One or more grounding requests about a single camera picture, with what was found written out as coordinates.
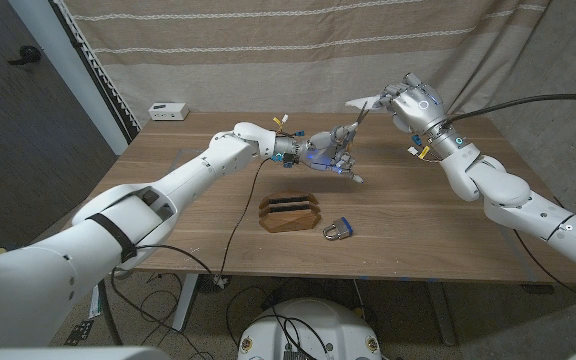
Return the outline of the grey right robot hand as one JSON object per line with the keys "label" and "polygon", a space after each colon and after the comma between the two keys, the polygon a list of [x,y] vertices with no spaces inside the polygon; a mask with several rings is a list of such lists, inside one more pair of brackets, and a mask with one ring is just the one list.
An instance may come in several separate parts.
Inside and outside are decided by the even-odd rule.
{"label": "grey right robot hand", "polygon": [[441,96],[413,73],[406,74],[400,83],[387,85],[373,107],[389,112],[395,126],[403,132],[425,136],[429,147],[440,159],[469,144],[448,124]]}

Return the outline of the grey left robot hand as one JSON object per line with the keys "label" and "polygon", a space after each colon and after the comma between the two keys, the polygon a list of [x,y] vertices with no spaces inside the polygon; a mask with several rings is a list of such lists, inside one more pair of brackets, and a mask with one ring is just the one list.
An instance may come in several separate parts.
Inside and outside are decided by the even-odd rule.
{"label": "grey left robot hand", "polygon": [[359,123],[336,126],[310,137],[300,145],[299,161],[311,169],[332,171],[348,177],[357,183],[364,180],[353,172],[355,158],[350,154],[350,146],[356,135]]}

